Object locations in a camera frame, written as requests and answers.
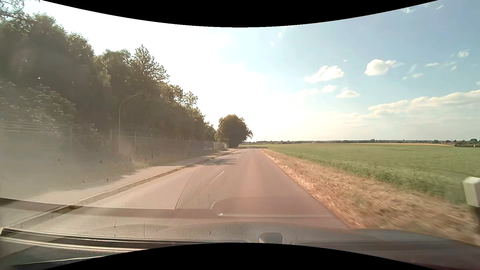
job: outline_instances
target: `distant treeline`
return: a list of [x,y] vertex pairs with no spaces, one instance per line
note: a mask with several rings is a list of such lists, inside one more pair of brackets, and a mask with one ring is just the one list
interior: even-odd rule
[[418,143],[418,144],[451,144],[458,147],[480,147],[480,143],[477,139],[471,139],[466,142],[465,140],[457,142],[457,140],[335,140],[335,141],[256,141],[256,142],[244,142],[244,145],[248,144],[348,144],[348,143]]
[[480,142],[477,139],[470,139],[469,141],[459,141],[455,143],[456,147],[480,147]]

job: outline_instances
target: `lamp post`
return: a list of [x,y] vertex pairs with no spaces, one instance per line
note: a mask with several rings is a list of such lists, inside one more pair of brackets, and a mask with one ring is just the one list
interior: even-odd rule
[[121,106],[122,106],[122,104],[123,104],[127,99],[133,98],[133,97],[135,97],[135,96],[138,96],[139,94],[141,94],[141,92],[138,93],[138,94],[135,94],[135,95],[133,95],[133,96],[131,96],[131,97],[128,97],[128,98],[124,99],[124,100],[120,103],[120,106],[119,106],[119,151],[120,151],[120,110],[121,110]]

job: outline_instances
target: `tree canopy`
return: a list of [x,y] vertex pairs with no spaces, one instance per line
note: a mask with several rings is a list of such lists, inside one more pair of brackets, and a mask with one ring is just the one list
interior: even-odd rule
[[[106,134],[118,129],[121,102],[142,93],[122,105],[122,131],[214,140],[216,131],[204,121],[197,96],[168,78],[143,45],[132,53],[122,49],[97,55],[85,37],[67,33],[50,16],[17,9],[14,16],[0,18],[0,82],[8,89],[0,98],[9,100],[15,93],[23,97],[12,99],[21,111],[3,102],[0,119],[81,125]],[[23,111],[38,109],[33,104],[39,105],[39,95],[44,98],[43,116]]]
[[252,138],[253,133],[247,127],[243,118],[235,114],[229,114],[218,120],[216,139],[219,142],[228,143],[229,147],[238,147],[247,138]]

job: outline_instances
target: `road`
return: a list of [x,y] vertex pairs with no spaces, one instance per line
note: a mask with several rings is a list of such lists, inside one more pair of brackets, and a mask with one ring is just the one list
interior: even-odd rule
[[145,209],[201,210],[211,209],[222,200],[229,203],[216,205],[223,211],[220,215],[225,213],[226,217],[243,220],[317,217],[322,223],[317,225],[348,228],[261,150],[239,149],[97,201],[89,205],[97,208],[95,215],[75,214],[80,210],[74,210],[23,229],[116,237],[162,237],[159,232],[161,234],[163,229],[186,224],[188,219],[119,216],[112,214],[111,209],[137,209],[138,212]]

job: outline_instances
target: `crop field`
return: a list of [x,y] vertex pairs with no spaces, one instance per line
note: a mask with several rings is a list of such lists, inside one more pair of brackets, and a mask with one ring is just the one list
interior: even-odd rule
[[465,202],[462,181],[480,177],[480,149],[412,144],[255,145],[289,156]]

